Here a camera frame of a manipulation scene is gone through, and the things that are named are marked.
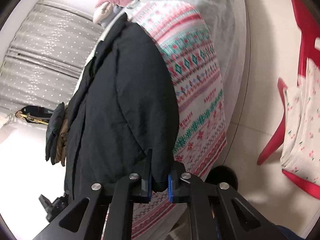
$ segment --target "red plastic chair leg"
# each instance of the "red plastic chair leg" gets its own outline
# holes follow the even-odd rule
[[[283,95],[284,88],[288,88],[288,86],[284,83],[284,81],[281,78],[279,78],[278,90],[279,90],[279,94],[280,94],[283,106],[284,106],[284,95]],[[269,158],[269,156],[273,154],[283,144],[284,133],[285,133],[285,112],[283,113],[282,120],[276,132],[273,134],[270,141],[267,143],[263,151],[260,153],[259,158],[257,160],[257,165],[263,164],[265,160]]]

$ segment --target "patterned blanket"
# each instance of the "patterned blanket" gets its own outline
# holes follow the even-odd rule
[[[208,28],[200,13],[182,1],[141,4],[131,21],[154,40],[171,74],[180,115],[175,160],[204,179],[226,144],[220,68]],[[153,193],[149,204],[136,204],[132,239],[173,208],[167,191]]]

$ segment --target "jacket sleeve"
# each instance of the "jacket sleeve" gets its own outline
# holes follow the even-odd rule
[[[119,50],[117,98],[140,147],[145,153],[152,149],[153,190],[164,191],[179,129],[178,104],[170,74],[156,45],[139,25],[130,28],[139,34],[139,40],[127,42],[125,49]]]

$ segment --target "gray curtain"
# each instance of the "gray curtain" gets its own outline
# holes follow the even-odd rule
[[[21,24],[0,68],[0,111],[69,102],[103,29],[92,17],[40,0]]]

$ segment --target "brown folded garment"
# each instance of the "brown folded garment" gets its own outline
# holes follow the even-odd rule
[[[67,131],[68,131],[67,109],[68,109],[68,106],[65,107],[64,120],[59,133],[59,137],[57,141],[56,156],[54,159],[55,163],[58,163],[61,161],[61,165],[63,167],[66,165],[66,145],[67,145]]]

